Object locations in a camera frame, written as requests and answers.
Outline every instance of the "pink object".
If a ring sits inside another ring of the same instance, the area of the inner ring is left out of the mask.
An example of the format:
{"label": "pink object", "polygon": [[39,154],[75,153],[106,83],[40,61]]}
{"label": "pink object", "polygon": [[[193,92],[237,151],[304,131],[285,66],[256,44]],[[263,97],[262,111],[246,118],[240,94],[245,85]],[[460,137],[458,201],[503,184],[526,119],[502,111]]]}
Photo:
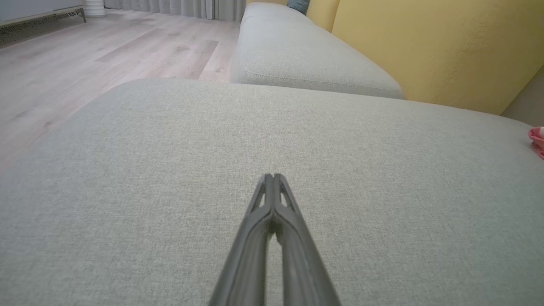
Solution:
{"label": "pink object", "polygon": [[531,144],[533,150],[544,159],[544,128],[542,126],[531,128],[529,138],[533,140]]}

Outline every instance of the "yellow sofa backrest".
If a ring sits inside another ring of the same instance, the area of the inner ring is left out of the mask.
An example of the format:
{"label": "yellow sofa backrest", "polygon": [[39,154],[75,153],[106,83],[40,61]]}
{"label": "yellow sofa backrest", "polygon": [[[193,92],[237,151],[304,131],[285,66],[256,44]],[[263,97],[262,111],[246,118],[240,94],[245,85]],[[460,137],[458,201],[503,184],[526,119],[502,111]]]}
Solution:
{"label": "yellow sofa backrest", "polygon": [[501,114],[544,64],[544,1],[341,0],[332,33],[408,100]]}

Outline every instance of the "curtain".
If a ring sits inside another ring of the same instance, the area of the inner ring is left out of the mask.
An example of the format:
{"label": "curtain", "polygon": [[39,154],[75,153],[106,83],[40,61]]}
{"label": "curtain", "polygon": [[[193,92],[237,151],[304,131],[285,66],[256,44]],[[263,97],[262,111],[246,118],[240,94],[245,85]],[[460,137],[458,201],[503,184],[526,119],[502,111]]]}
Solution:
{"label": "curtain", "polygon": [[242,20],[245,0],[104,0],[107,8],[207,19]]}

